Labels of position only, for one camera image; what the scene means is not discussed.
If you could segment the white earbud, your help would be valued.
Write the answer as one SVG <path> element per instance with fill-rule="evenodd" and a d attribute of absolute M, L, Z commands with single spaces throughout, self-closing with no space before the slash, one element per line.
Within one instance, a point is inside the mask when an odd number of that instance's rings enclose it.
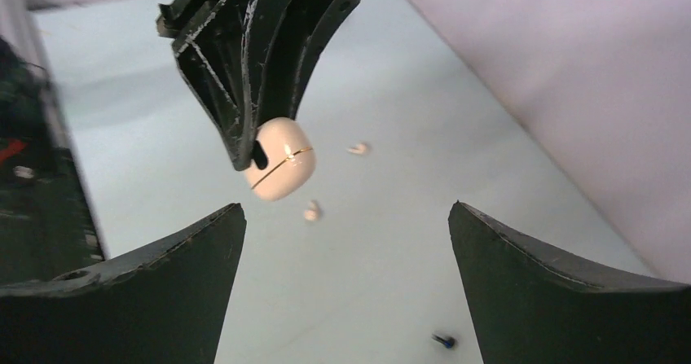
<path fill-rule="evenodd" d="M 323 210 L 321 209 L 319 203 L 316 200 L 311 200 L 303 213 L 305 220 L 314 222 L 318 221 L 322 216 Z"/>
<path fill-rule="evenodd" d="M 370 146 L 367 143 L 358 143 L 355 146 L 348 147 L 347 151 L 350 154 L 364 156 L 370 152 Z"/>

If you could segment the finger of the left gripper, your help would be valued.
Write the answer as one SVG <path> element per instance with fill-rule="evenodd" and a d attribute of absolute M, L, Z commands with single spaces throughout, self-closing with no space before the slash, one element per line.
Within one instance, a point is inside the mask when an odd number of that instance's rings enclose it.
<path fill-rule="evenodd" d="M 171 40 L 181 77 L 219 132 L 233 169 L 249 168 L 261 118 L 245 52 L 253 0 L 172 0 L 159 6 L 157 32 Z"/>
<path fill-rule="evenodd" d="M 360 0 L 253 0 L 253 124 L 293 119 L 325 46 Z"/>

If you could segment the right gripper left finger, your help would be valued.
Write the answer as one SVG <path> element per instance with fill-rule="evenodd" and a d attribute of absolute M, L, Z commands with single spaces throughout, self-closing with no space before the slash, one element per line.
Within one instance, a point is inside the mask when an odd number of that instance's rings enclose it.
<path fill-rule="evenodd" d="M 3 286 L 2 362 L 214 362 L 246 226 L 229 204 L 110 260 Z"/>

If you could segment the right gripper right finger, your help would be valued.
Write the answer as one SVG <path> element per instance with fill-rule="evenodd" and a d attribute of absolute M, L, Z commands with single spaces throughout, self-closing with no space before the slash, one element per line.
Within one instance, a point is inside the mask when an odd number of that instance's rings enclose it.
<path fill-rule="evenodd" d="M 448 226 L 484 362 L 689 362 L 688 284 L 590 261 L 466 203 Z"/>

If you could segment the white earbud charging case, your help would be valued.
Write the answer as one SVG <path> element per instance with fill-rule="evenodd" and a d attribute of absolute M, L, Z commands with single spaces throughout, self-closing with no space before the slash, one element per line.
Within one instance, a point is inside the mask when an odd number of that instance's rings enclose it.
<path fill-rule="evenodd" d="M 300 125 L 278 117 L 260 126 L 251 165 L 243 171 L 253 193 L 276 201 L 304 185 L 315 171 L 316 154 Z"/>

